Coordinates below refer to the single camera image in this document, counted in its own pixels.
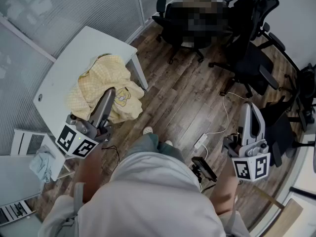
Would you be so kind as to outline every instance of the table leg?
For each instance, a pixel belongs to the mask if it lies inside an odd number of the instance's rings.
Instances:
[[[148,84],[146,82],[146,78],[145,78],[145,75],[143,73],[142,67],[139,64],[137,55],[134,55],[132,57],[131,64],[132,64],[133,71],[136,74],[137,79],[139,80],[142,88],[143,89],[147,89],[148,88]]]

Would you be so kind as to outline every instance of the light blue cloth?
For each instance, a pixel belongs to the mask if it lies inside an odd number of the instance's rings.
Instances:
[[[43,146],[37,150],[35,157],[30,162],[30,170],[33,171],[40,180],[49,183],[51,175],[49,163],[53,160],[54,157],[49,153],[48,148]]]

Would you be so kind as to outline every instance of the white shirt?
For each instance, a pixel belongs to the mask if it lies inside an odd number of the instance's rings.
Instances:
[[[43,235],[53,218],[65,217],[67,207],[73,207],[69,196],[56,200],[43,223]],[[211,201],[200,193],[197,177],[181,161],[142,152],[124,159],[110,182],[79,210],[79,236],[225,237],[223,224],[230,215],[216,215]],[[249,236],[239,213],[232,233]]]

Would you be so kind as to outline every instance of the wooden floor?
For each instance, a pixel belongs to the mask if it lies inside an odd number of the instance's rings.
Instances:
[[[205,142],[209,151],[207,162],[219,175],[226,160],[226,155],[221,153],[223,137],[236,132],[240,107],[245,100],[232,94],[224,97],[229,117],[227,123],[223,99],[219,92],[232,74],[219,67],[208,67],[210,61],[224,61],[219,46],[203,50],[205,59],[200,64],[195,53],[186,49],[180,50],[173,64],[169,65],[167,60],[171,46],[164,41],[159,43],[155,40],[160,31],[159,26],[152,25],[132,43],[138,49],[138,58],[149,88],[141,99],[143,112],[136,120],[115,125],[115,133],[110,143],[118,147],[122,158],[130,145],[141,135],[143,128],[149,125],[154,128],[154,133],[159,135],[161,141],[170,139],[182,151],[187,165],[190,165],[192,156],[206,155],[203,147],[194,150],[197,139],[205,132],[226,129],[223,133],[210,134]],[[263,38],[259,38],[255,44],[259,45],[264,41]],[[291,65],[274,47],[266,48],[265,53],[274,62],[273,75],[280,86],[289,86],[284,74],[294,76]],[[243,85],[236,84],[231,92],[245,97],[246,90]],[[286,99],[289,97],[286,92],[269,88],[265,96],[254,94],[251,101],[261,108],[267,102],[277,101],[282,95],[286,95]],[[298,135],[301,134],[299,124],[294,125],[293,129]],[[104,152],[102,160],[103,183],[107,183],[118,158],[114,151],[109,150]],[[292,164],[292,159],[285,155],[282,161],[281,167],[271,168],[268,178],[254,183],[272,196],[278,192]],[[72,164],[76,169],[78,160],[73,160]],[[204,180],[202,186],[207,187],[208,184],[207,180]],[[42,195],[37,199],[31,199],[29,203],[40,218],[44,219],[56,198],[68,194],[71,186],[72,177],[46,184]],[[259,197],[253,189],[253,184],[249,182],[239,185],[237,194],[237,210],[241,213],[246,226],[251,228],[270,202]]]

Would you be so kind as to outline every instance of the desk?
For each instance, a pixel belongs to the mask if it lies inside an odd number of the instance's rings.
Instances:
[[[49,70],[33,100],[55,137],[71,112],[65,104],[65,97],[97,56],[110,53],[119,55],[125,64],[131,61],[141,86],[147,89],[148,85],[136,52],[136,48],[88,26],[75,36]]]

